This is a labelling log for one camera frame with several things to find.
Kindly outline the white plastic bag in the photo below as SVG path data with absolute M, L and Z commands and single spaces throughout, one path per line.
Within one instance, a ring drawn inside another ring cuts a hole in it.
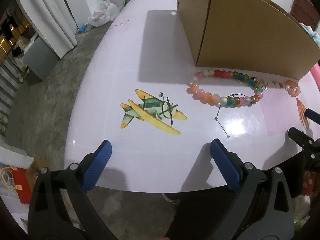
M 113 22 L 119 13 L 120 9 L 115 4 L 110 1 L 103 1 L 89 16 L 88 23 L 94 27 L 100 27 L 108 22 Z

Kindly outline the brown cardboard box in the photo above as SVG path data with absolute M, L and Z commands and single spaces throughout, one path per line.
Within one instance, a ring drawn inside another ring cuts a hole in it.
M 300 80 L 319 60 L 319 46 L 270 0 L 177 0 L 198 67 L 224 67 Z

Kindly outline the pink floral blanket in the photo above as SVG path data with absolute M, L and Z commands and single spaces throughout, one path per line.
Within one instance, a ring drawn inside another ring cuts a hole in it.
M 316 63 L 310 70 L 318 89 L 320 90 L 320 65 Z

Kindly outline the dark red door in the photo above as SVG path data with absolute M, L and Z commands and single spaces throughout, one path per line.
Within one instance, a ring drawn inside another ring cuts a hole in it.
M 319 13 L 310 0 L 293 0 L 290 14 L 298 22 L 316 31 L 319 24 Z

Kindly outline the grey cabinet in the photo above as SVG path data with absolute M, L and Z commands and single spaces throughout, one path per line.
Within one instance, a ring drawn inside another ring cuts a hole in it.
M 46 42 L 38 36 L 27 45 L 22 60 L 41 81 L 44 81 L 59 62 L 60 58 Z

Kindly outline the gold loop charm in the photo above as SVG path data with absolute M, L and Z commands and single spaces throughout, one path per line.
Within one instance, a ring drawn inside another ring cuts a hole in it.
M 259 86 L 263 88 L 263 90 L 267 90 L 267 87 L 269 85 L 268 81 L 265 81 L 263 79 L 258 80 Z

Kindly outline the red gift bag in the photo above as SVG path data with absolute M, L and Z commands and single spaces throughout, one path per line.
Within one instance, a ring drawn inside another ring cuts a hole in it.
M 17 193 L 21 204 L 30 204 L 32 192 L 27 180 L 26 169 L 7 166 L 1 169 L 1 182 Z

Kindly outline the white curtain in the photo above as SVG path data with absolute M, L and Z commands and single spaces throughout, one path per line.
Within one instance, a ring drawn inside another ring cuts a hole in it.
M 59 57 L 63 58 L 78 44 L 76 27 L 71 17 L 62 13 L 55 0 L 16 0 L 21 11 L 40 38 Z

